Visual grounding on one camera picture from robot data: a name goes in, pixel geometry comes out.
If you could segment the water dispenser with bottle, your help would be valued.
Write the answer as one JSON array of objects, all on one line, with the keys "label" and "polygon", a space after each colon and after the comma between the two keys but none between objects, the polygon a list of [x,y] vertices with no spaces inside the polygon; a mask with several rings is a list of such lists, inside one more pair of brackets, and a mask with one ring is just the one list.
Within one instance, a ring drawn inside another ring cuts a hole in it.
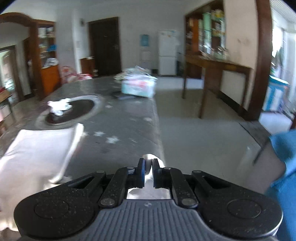
[{"label": "water dispenser with bottle", "polygon": [[140,36],[140,67],[151,69],[151,51],[147,34]]}]

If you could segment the floral patterned cloth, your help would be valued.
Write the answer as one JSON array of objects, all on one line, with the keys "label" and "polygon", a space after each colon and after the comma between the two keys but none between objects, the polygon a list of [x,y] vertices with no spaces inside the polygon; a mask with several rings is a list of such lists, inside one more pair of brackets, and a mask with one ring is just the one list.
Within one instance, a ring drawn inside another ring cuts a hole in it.
[{"label": "floral patterned cloth", "polygon": [[152,71],[150,69],[142,68],[140,66],[135,66],[133,68],[124,69],[121,73],[118,73],[113,78],[114,78],[114,80],[122,81],[122,80],[126,80],[130,77],[133,77],[133,76],[151,75],[151,73],[152,73]]}]

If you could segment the white refrigerator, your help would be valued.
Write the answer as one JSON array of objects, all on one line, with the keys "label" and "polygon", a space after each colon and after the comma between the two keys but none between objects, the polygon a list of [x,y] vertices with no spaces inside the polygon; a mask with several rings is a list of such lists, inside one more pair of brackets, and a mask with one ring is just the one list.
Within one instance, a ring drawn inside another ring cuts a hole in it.
[{"label": "white refrigerator", "polygon": [[177,58],[179,45],[180,42],[178,31],[158,31],[159,75],[177,75]]}]

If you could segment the dark wooden door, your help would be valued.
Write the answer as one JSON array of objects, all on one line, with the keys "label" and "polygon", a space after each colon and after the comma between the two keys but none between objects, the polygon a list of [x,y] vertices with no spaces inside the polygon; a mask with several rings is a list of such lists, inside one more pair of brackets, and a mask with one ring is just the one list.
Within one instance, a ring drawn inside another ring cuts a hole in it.
[{"label": "dark wooden door", "polygon": [[121,72],[119,18],[88,22],[90,55],[94,58],[96,74],[116,75]]}]

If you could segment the brown wooden shelf cabinet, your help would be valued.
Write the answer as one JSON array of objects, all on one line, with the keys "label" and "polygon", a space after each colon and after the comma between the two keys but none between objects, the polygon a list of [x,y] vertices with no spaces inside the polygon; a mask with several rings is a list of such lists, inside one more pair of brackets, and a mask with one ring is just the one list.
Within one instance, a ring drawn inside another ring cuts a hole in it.
[{"label": "brown wooden shelf cabinet", "polygon": [[39,99],[61,86],[55,29],[55,22],[32,20],[23,40],[30,89]]}]

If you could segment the cream fleece garment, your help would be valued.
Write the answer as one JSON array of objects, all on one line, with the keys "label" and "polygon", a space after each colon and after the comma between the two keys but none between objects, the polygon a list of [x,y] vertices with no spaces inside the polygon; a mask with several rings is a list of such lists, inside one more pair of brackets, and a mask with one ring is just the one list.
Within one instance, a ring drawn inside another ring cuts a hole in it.
[{"label": "cream fleece garment", "polygon": [[32,194],[98,170],[135,166],[141,157],[162,156],[156,135],[122,128],[79,123],[60,130],[20,130],[1,157],[1,230],[17,231],[14,209]]}]

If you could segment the small white baby garment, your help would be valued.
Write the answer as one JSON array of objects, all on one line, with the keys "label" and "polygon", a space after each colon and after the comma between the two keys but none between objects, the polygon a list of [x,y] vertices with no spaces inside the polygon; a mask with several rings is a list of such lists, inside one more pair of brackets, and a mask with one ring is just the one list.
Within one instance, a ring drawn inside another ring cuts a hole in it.
[{"label": "small white baby garment", "polygon": [[62,116],[65,111],[72,108],[70,100],[70,98],[64,98],[59,101],[48,101],[47,105],[50,108],[50,113],[55,116]]}]

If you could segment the tissue pack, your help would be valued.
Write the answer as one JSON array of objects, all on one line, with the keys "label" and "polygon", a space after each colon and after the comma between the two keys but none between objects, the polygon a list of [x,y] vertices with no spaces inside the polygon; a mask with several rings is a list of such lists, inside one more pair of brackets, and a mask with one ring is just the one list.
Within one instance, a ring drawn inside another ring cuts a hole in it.
[{"label": "tissue pack", "polygon": [[157,78],[148,75],[136,75],[121,81],[121,92],[128,95],[153,98]]}]

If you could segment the black flat remote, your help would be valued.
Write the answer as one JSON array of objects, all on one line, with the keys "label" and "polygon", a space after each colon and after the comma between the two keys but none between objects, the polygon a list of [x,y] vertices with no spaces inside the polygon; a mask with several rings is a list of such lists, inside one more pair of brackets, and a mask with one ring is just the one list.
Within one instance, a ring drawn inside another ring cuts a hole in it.
[{"label": "black flat remote", "polygon": [[118,100],[128,100],[128,99],[135,99],[136,98],[136,96],[134,96],[134,95],[124,94],[121,91],[114,91],[111,93],[111,96],[114,99],[118,99]]}]

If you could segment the pink play tent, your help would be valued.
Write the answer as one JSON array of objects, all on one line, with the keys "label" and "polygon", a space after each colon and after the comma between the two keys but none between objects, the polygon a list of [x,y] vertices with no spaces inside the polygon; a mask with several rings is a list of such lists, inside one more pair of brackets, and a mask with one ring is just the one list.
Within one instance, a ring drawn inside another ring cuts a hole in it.
[{"label": "pink play tent", "polygon": [[83,80],[92,79],[91,75],[77,73],[73,68],[69,66],[62,66],[60,72],[61,72],[62,84],[74,83],[74,82],[80,82]]}]

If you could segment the wooden wall display cabinet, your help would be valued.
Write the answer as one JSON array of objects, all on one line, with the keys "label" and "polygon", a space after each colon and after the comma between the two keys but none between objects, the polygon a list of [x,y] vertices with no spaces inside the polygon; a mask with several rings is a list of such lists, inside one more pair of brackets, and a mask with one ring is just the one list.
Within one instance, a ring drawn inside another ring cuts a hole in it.
[{"label": "wooden wall display cabinet", "polygon": [[224,1],[207,1],[185,14],[185,54],[224,59]]}]

